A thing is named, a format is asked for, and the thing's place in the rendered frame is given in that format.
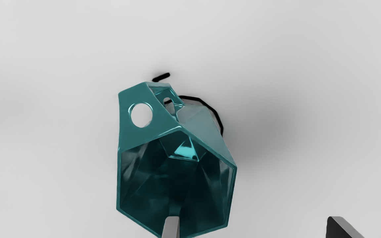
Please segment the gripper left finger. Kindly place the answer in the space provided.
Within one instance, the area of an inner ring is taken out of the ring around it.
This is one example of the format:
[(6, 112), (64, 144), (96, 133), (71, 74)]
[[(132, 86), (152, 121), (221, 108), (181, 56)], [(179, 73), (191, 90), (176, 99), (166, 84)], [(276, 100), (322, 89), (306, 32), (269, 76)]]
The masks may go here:
[(161, 238), (180, 238), (180, 217), (169, 216), (165, 219)]

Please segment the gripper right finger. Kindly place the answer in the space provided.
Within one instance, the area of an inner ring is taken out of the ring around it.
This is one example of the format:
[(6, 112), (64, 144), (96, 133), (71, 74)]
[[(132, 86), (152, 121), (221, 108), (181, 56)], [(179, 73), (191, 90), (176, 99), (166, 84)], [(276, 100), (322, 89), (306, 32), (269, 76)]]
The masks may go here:
[(343, 217), (327, 218), (326, 238), (365, 238)]

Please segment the teal faceted mug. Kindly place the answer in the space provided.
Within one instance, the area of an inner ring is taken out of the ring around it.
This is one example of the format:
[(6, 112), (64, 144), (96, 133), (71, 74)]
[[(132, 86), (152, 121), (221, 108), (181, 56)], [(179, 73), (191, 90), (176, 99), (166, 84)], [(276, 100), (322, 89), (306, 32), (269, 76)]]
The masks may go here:
[(237, 165), (208, 107), (159, 82), (118, 102), (117, 210), (158, 238), (168, 217), (179, 217), (180, 238), (227, 227)]

